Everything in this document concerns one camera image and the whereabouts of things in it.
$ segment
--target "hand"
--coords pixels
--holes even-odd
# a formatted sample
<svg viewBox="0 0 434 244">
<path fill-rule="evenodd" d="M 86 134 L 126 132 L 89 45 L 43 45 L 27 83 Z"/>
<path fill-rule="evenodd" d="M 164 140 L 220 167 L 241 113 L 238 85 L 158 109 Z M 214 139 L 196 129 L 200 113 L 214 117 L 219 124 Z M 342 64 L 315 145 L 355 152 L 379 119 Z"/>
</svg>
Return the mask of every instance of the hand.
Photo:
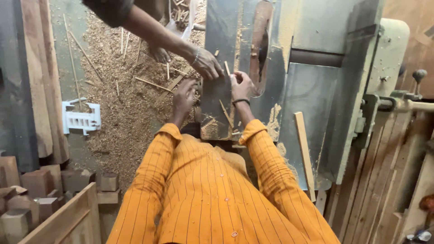
<svg viewBox="0 0 434 244">
<path fill-rule="evenodd" d="M 181 128 L 182 122 L 191 111 L 196 90 L 196 81 L 187 79 L 180 84 L 178 90 L 173 94 L 173 116 L 170 122 L 174 123 L 178 128 Z"/>
<path fill-rule="evenodd" d="M 218 64 L 217 59 L 210 52 L 203 48 L 198 49 L 199 56 L 195 63 L 191 66 L 205 79 L 213 80 L 217 79 L 219 76 L 224 76 L 223 69 Z"/>
<path fill-rule="evenodd" d="M 255 88 L 250 77 L 241 71 L 235 71 L 230 76 L 230 81 L 232 83 L 232 98 L 237 99 L 247 99 L 250 100 L 253 89 Z"/>
</svg>

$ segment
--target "shirt sleeve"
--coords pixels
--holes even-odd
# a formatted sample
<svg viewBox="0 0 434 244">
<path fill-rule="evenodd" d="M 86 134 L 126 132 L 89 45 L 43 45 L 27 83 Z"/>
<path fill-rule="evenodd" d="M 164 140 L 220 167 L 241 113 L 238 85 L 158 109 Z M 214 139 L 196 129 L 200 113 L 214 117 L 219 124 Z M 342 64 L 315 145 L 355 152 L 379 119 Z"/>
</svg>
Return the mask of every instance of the shirt sleeve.
<svg viewBox="0 0 434 244">
<path fill-rule="evenodd" d="M 125 23 L 134 0 L 83 0 L 83 4 L 114 28 Z"/>
<path fill-rule="evenodd" d="M 155 216 L 162 210 L 162 195 L 175 147 L 182 140 L 174 124 L 164 125 L 155 135 L 136 171 L 108 237 L 108 244 L 153 243 Z"/>
<path fill-rule="evenodd" d="M 249 122 L 240 144 L 247 145 L 262 193 L 268 200 L 313 243 L 339 243 L 324 217 L 298 186 L 261 121 Z"/>
</svg>

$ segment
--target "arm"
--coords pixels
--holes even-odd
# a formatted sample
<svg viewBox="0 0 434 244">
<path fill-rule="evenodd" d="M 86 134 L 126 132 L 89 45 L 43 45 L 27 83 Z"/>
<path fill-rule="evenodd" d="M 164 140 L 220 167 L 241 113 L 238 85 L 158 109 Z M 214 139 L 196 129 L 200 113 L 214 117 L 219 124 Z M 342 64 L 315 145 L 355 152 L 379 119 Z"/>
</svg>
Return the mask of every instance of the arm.
<svg viewBox="0 0 434 244">
<path fill-rule="evenodd" d="M 175 147 L 182 140 L 179 128 L 193 105 L 197 85 L 184 81 L 173 97 L 171 123 L 164 125 L 149 145 L 124 199 L 107 243 L 153 243 L 155 216 L 162 211 L 162 195 Z"/>
<path fill-rule="evenodd" d="M 235 72 L 241 81 L 232 79 L 232 97 L 249 99 L 253 84 L 242 72 Z M 318 209 L 300 189 L 291 170 L 274 145 L 266 127 L 254 118 L 246 102 L 235 104 L 244 126 L 240 144 L 247 145 L 261 182 L 261 192 L 297 228 L 315 243 L 338 243 L 338 239 Z"/>
<path fill-rule="evenodd" d="M 224 76 L 214 55 L 164 28 L 149 14 L 135 6 L 133 0 L 83 0 L 83 3 L 111 27 L 123 26 L 149 44 L 185 58 L 205 79 L 213 80 Z"/>
</svg>

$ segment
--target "orange striped shirt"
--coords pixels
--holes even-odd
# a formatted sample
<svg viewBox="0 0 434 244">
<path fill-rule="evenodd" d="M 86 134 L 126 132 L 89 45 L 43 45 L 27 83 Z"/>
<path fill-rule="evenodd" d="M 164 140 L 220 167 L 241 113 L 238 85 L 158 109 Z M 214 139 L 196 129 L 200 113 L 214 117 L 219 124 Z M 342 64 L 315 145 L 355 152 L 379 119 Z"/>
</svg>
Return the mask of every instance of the orange striped shirt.
<svg viewBox="0 0 434 244">
<path fill-rule="evenodd" d="M 339 243 L 259 120 L 246 126 L 240 143 L 249 149 L 261 192 L 209 143 L 164 125 L 107 243 Z"/>
</svg>

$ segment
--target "white plastic piece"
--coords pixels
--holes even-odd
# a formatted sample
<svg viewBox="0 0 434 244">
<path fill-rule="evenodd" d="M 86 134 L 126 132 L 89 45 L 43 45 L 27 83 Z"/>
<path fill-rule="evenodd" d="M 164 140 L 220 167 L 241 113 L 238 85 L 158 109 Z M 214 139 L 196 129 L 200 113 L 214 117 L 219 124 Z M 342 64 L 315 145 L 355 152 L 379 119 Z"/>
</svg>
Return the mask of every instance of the white plastic piece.
<svg viewBox="0 0 434 244">
<path fill-rule="evenodd" d="M 72 101 L 62 102 L 62 120 L 63 120 L 63 133 L 69 134 L 69 129 L 82 129 L 83 135 L 88 135 L 88 131 L 95 131 L 101 129 L 101 113 L 99 104 L 89 103 L 86 104 L 92 110 L 91 113 L 81 113 L 67 111 L 67 107 L 73 107 L 72 103 L 78 102 L 78 99 Z"/>
</svg>

